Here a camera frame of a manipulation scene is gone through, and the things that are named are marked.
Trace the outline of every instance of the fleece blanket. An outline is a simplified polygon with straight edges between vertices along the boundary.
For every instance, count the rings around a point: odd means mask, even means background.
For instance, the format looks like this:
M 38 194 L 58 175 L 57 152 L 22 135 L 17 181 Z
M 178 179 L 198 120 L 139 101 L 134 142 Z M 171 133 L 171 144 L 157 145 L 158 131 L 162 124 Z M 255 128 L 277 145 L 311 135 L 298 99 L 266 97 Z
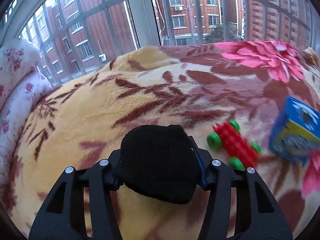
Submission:
M 108 158 L 124 135 L 143 124 L 181 125 L 200 148 L 212 124 L 235 119 L 244 138 L 261 145 L 257 171 L 277 199 L 296 237 L 320 203 L 320 153 L 305 167 L 268 151 L 268 138 L 286 95 L 319 110 L 317 59 L 284 42 L 230 42 L 145 47 L 98 72 L 71 81 L 32 111 L 13 156 L 3 204 L 28 236 L 51 187 L 68 166 L 85 169 Z M 189 204 L 148 198 L 122 186 L 111 198 L 124 240 L 197 239 L 209 192 L 199 187 Z M 89 196 L 85 192 L 87 234 Z M 229 233 L 234 232 L 233 192 Z

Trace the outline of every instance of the cardboard box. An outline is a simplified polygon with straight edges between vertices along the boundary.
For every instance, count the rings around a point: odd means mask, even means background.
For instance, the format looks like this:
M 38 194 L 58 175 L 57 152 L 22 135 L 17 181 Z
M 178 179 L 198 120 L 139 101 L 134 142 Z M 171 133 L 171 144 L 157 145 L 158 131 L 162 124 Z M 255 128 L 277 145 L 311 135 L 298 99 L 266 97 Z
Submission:
M 305 165 L 320 149 L 320 115 L 299 100 L 287 97 L 272 129 L 269 149 L 292 164 Z

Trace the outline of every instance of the green wheel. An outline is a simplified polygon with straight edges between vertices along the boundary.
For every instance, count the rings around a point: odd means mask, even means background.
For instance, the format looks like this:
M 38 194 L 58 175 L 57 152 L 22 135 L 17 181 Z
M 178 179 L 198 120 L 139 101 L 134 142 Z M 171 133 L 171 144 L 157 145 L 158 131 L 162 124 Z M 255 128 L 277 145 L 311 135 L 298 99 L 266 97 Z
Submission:
M 257 153 L 261 153 L 261 148 L 258 144 L 251 142 L 252 147 L 257 151 Z
M 240 131 L 240 126 L 235 120 L 230 119 L 229 124 L 232 125 L 238 132 Z
M 222 141 L 216 132 L 213 132 L 207 136 L 207 143 L 210 148 L 215 150 L 218 150 L 222 145 Z
M 231 157 L 228 160 L 228 166 L 230 168 L 233 168 L 234 170 L 244 171 L 244 166 L 243 166 L 241 160 L 239 160 L 239 158 L 237 158 L 237 157 Z

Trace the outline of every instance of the red toy car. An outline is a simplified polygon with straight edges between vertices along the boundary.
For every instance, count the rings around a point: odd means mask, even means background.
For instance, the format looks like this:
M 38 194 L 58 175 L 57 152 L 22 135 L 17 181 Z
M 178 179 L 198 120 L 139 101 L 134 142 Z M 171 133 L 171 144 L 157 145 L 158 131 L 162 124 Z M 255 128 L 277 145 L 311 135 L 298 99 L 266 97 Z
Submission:
M 248 143 L 241 137 L 240 126 L 235 120 L 229 120 L 222 125 L 213 126 L 215 132 L 207 136 L 207 143 L 212 149 L 221 146 L 231 156 L 228 165 L 236 170 L 243 171 L 244 168 L 255 167 L 261 148 L 258 144 Z

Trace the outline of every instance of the tree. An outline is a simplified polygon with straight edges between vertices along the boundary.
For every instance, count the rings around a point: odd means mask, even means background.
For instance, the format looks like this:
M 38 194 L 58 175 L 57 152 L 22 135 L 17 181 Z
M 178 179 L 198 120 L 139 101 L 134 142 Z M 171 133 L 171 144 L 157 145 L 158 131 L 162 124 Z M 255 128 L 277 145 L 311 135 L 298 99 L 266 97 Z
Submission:
M 240 37 L 237 36 L 237 27 L 232 23 L 228 23 L 228 41 L 243 41 Z M 217 25 L 210 34 L 204 38 L 204 43 L 216 43 L 223 42 L 223 30 L 224 25 Z

